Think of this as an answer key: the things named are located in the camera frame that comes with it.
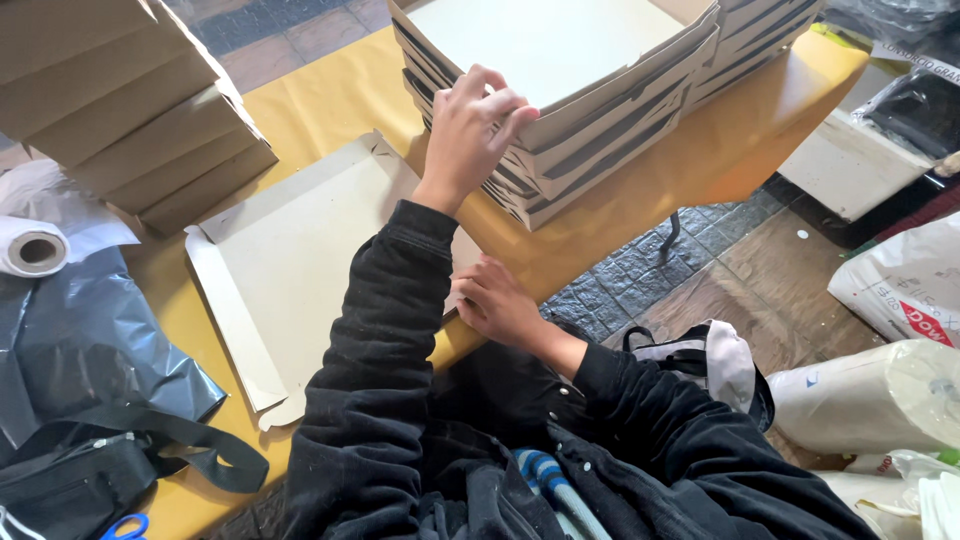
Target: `scissor handle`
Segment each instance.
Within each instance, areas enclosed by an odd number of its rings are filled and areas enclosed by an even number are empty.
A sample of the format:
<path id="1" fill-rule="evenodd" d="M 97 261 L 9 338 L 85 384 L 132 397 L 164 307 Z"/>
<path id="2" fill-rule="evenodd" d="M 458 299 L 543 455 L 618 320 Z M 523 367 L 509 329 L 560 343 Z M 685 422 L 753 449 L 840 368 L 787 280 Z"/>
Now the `scissor handle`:
<path id="1" fill-rule="evenodd" d="M 136 530 L 128 532 L 123 536 L 117 536 L 117 529 L 130 520 L 139 521 L 140 526 L 137 527 Z M 107 532 L 104 533 L 100 540 L 133 540 L 134 538 L 138 540 L 147 540 L 147 538 L 143 536 L 143 533 L 147 531 L 147 527 L 149 526 L 150 518 L 148 518 L 146 514 L 131 514 L 129 516 L 120 518 L 120 521 L 113 524 L 113 527 L 107 529 Z"/>

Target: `black jacket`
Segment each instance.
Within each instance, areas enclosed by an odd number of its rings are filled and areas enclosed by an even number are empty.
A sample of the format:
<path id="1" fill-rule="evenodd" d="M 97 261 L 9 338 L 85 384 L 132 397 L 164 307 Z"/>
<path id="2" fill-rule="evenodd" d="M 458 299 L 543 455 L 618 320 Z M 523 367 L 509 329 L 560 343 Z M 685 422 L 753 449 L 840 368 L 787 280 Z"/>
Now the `black jacket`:
<path id="1" fill-rule="evenodd" d="M 425 359 L 456 228 L 401 201 L 354 258 L 343 317 L 293 439 L 288 537 L 564 537 L 507 448 L 428 414 Z M 825 483 L 783 461 L 747 415 L 655 362 L 590 345 L 573 383 L 597 428 L 625 451 L 616 459 L 554 424 L 544 428 L 555 446 L 544 450 L 611 537 L 873 537 Z"/>

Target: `person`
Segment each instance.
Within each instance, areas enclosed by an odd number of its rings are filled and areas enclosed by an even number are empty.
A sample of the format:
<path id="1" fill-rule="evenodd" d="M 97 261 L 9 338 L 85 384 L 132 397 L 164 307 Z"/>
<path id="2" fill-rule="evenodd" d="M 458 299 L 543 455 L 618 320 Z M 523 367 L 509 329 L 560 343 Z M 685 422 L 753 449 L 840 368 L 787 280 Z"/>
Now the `person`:
<path id="1" fill-rule="evenodd" d="M 873 537 L 748 415 L 652 360 L 545 321 L 499 261 L 483 257 L 451 281 L 453 216 L 539 112 L 479 65 L 437 92 L 434 112 L 422 182 L 357 252 L 324 367 L 306 388 L 287 538 Z M 426 358 L 451 287 L 469 299 L 460 316 L 491 340 L 472 368 L 490 362 L 488 386 L 520 388 L 516 358 L 545 364 L 540 379 L 561 376 L 539 386 L 550 396 L 500 392 L 540 404 L 501 407 L 522 429 L 491 419 L 482 397 L 437 387 Z M 450 395 L 468 397 L 442 406 Z M 561 399 L 579 404 L 551 401 Z M 450 418 L 471 403 L 472 414 Z"/>

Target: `black strap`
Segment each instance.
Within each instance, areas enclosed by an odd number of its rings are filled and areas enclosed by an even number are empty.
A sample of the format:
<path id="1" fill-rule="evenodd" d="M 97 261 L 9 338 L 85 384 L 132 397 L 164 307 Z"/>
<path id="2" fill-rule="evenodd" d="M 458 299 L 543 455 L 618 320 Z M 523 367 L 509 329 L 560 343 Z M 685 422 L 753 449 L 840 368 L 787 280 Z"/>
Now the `black strap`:
<path id="1" fill-rule="evenodd" d="M 66 433 L 77 425 L 90 425 L 117 431 L 147 431 L 187 447 L 206 448 L 197 453 L 155 456 L 160 476 L 168 476 L 193 465 L 210 483 L 232 493 L 256 493 L 270 470 L 270 463 L 259 452 L 236 436 L 210 426 L 141 406 L 100 405 L 79 414 L 44 424 L 17 450 L 14 462 L 55 449 Z M 221 457 L 229 465 L 220 463 Z"/>
<path id="2" fill-rule="evenodd" d="M 679 371 L 704 379 L 707 377 L 707 351 L 700 349 L 679 349 L 657 364 L 660 369 Z"/>
<path id="3" fill-rule="evenodd" d="M 654 339 L 654 335 L 653 335 L 653 333 L 652 333 L 651 331 L 647 330 L 647 329 L 644 328 L 644 327 L 633 327 L 633 328 L 627 330 L 627 333 L 623 334 L 623 350 L 624 350 L 624 352 L 626 352 L 626 353 L 631 353 L 631 352 L 632 352 L 631 349 L 630 349 L 630 336 L 631 336 L 631 335 L 634 335 L 635 333 L 641 333 L 641 334 L 643 334 L 644 336 L 646 336 L 648 339 L 650 339 L 651 343 L 657 343 L 657 340 Z"/>

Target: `striped fabric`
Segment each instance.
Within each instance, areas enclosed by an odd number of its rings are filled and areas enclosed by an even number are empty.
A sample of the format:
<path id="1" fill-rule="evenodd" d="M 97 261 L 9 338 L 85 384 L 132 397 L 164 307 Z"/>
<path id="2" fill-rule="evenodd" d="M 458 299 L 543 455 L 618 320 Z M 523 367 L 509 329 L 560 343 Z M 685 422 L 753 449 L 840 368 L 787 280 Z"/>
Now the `striped fabric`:
<path id="1" fill-rule="evenodd" d="M 580 494 L 567 481 L 560 464 L 552 455 L 522 448 L 514 450 L 514 457 L 531 491 L 547 499 L 567 536 L 574 540 L 610 539 Z"/>

